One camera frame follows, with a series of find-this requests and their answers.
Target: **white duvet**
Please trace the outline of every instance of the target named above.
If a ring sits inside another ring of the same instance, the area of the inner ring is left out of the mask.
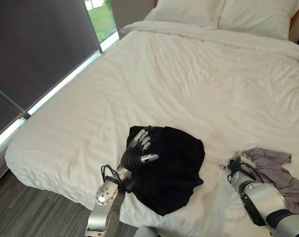
[[[292,154],[299,178],[299,46],[144,21],[37,111],[12,140],[8,167],[24,184],[89,209],[116,167],[133,125],[172,126],[201,139],[203,185],[164,217],[127,194],[121,220],[164,237],[269,236],[248,218],[219,165],[235,151],[263,147]]]

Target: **pillow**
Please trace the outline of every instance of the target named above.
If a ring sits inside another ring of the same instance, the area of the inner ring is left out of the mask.
[[[155,12],[155,8],[151,9],[150,12],[145,16],[144,21],[153,21],[154,12]]]
[[[218,27],[288,40],[299,0],[226,0]]]
[[[223,6],[224,0],[159,0],[151,20],[215,29]]]

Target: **grass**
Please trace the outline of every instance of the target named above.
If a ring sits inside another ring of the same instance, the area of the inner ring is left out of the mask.
[[[89,11],[89,16],[93,24],[99,42],[103,42],[116,31],[113,13],[106,4],[101,7],[93,8]]]

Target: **silver robotic arm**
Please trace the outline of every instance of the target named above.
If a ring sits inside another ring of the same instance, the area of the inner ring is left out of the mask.
[[[140,166],[157,160],[157,154],[146,154],[154,134],[151,127],[142,129],[125,150],[120,166],[113,170],[105,165],[101,168],[104,183],[96,192],[95,206],[89,216],[85,237],[114,237],[120,219],[120,209],[125,198],[124,183]],[[105,168],[112,176],[104,175]]]
[[[299,214],[291,213],[285,199],[271,184],[255,181],[255,164],[244,154],[231,160],[232,187],[240,194],[252,222],[266,226],[273,237],[299,237]]]

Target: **gray carpet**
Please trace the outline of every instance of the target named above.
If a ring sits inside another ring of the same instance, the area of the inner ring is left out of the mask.
[[[11,172],[0,182],[0,237],[82,237],[89,214],[61,195],[23,185]],[[121,223],[116,236],[136,230]]]

